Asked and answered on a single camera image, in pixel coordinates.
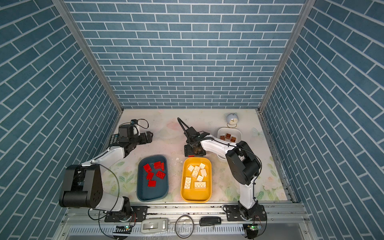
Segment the white lego top small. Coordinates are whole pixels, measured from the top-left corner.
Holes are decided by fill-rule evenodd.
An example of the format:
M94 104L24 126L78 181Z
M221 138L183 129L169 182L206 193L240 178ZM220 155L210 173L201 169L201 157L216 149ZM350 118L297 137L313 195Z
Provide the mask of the white lego top small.
M192 172L193 170L194 170L194 166L192 166L192 165L190 165L189 167L188 167L188 170L190 171L190 172Z

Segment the long white lego brick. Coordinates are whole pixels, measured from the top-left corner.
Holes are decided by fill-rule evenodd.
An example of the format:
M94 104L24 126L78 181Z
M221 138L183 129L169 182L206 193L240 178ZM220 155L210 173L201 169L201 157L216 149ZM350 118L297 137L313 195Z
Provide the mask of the long white lego brick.
M193 171L192 171L192 177L193 178L197 178L198 177L198 175L199 175L199 172L200 172L200 167L199 166L195 166L194 167L194 169L193 169Z

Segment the white lego cube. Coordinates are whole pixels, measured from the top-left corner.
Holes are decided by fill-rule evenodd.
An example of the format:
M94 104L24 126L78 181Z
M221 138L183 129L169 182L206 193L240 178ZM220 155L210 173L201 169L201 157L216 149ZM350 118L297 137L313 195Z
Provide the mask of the white lego cube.
M206 177L206 176L207 176L207 171L206 171L206 169L201 169L201 170L200 170L200 173L201 173L201 176L202 176L202 177Z

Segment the red lego brick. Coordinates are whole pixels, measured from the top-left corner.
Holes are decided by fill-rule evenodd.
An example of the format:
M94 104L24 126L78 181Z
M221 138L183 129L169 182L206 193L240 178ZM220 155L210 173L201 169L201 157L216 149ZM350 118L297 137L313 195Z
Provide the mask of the red lego brick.
M166 177L166 173L162 172L162 171L158 171L156 173L156 176L159 178L159 179L164 179Z
M149 180L148 181L148 187L154 188L154 187L156 187L156 185L157 185L157 181L155 181L155 180Z
M152 168L151 168L150 164L146 164L146 165L144 165L143 168L144 168L144 170L145 170L147 173L152 172Z

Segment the long white lego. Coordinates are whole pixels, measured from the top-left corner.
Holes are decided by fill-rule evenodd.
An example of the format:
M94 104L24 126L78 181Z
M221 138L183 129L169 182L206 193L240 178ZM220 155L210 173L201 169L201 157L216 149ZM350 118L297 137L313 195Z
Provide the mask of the long white lego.
M206 189L207 188L207 183L206 182L194 182L194 188L195 189Z

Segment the red lego pair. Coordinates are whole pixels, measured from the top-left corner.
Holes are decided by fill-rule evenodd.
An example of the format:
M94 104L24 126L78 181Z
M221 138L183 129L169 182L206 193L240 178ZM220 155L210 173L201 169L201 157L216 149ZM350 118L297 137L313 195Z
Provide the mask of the red lego pair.
M154 177L154 173L153 172L148 172L147 173L147 176L146 176L146 179L148 180L148 181L151 181L152 179L153 179L153 177Z

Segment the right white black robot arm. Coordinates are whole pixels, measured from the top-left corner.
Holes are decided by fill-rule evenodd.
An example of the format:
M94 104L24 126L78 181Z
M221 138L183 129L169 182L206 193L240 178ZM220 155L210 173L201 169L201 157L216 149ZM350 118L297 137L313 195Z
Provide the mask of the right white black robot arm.
M239 211L243 219L249 220L257 215L258 201L254 185L262 171L262 162L249 145L240 141L232 144L215 138L204 131L196 131L189 127L181 118L177 118L186 140L184 152L186 157L203 157L212 152L227 160L232 176L240 184Z

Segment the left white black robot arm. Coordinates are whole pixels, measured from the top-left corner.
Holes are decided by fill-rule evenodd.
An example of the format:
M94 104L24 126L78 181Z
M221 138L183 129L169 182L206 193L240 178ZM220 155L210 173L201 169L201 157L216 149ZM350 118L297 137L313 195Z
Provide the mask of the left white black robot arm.
M109 172L119 183L117 175L110 169L112 165L127 157L137 146L153 141L149 127L143 127L139 120L121 124L118 133L111 135L108 148L80 165L66 168L59 204L63 208L88 208L108 213L133 212L130 200L120 194L114 196L105 192L102 175Z

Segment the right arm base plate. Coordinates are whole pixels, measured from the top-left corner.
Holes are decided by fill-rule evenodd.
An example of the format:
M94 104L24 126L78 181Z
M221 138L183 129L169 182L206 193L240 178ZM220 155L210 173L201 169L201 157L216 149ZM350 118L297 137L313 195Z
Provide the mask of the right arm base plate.
M267 220L267 213L263 205L255 203L250 209L246 209L240 203L237 205L224 205L223 211L229 222L261 221Z

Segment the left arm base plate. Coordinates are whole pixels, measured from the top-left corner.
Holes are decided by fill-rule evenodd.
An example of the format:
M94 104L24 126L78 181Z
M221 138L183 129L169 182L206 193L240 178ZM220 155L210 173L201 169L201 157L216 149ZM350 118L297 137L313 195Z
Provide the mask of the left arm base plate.
M125 211L111 212L105 217L106 223L142 222L147 218L148 206L132 206L128 213Z

